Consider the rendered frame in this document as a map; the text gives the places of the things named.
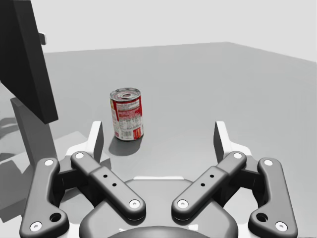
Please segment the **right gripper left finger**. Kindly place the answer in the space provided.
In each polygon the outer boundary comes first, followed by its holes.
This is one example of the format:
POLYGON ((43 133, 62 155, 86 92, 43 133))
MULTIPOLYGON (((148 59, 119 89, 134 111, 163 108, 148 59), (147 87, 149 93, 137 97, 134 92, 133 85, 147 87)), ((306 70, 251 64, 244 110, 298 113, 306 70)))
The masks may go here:
POLYGON ((96 208, 105 199, 128 221, 145 217, 145 201, 111 169, 100 164, 103 146, 103 125, 95 121, 88 140, 69 148, 63 160, 42 158, 36 163, 22 215, 21 238, 59 238, 66 234, 70 222, 59 206, 65 191, 75 187, 96 208))

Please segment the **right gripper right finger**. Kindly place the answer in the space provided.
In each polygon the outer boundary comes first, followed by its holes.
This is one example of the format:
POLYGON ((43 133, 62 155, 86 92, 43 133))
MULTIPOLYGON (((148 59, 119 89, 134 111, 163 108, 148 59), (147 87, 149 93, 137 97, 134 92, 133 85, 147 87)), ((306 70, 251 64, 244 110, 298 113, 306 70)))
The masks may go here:
POLYGON ((180 221, 190 220, 210 201, 223 207, 242 187, 252 191, 258 204, 248 220, 252 234, 297 236, 282 164, 274 158, 255 160, 248 147, 230 140, 223 121, 215 122, 213 145, 218 164, 208 168, 173 200, 172 216, 180 221))

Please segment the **red and white can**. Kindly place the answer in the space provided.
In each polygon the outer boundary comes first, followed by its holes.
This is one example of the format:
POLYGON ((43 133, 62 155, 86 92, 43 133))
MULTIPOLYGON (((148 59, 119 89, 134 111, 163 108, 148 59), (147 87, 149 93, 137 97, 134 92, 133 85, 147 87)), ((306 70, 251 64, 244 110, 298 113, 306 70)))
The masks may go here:
POLYGON ((110 93, 114 135, 122 141, 134 141, 144 135, 141 92, 120 88, 110 93))

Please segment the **black screen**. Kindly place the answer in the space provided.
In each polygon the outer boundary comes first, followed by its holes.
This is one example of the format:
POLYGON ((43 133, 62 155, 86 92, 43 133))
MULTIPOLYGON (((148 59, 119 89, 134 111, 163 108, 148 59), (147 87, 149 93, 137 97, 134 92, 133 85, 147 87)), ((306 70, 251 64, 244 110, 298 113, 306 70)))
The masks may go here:
POLYGON ((31 0, 0 0, 0 82, 44 124, 58 120, 31 0))

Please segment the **grey stand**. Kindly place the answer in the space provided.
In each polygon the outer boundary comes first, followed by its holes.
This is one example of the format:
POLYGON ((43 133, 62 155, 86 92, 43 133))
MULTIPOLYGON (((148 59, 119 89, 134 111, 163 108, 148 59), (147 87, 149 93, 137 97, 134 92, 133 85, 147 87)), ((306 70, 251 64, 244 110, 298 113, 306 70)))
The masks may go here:
POLYGON ((57 158, 50 122, 58 119, 53 92, 43 52, 36 59, 40 65, 31 69, 20 35, 9 39, 0 33, 0 81, 15 96, 11 99, 17 124, 32 166, 41 159, 57 158))

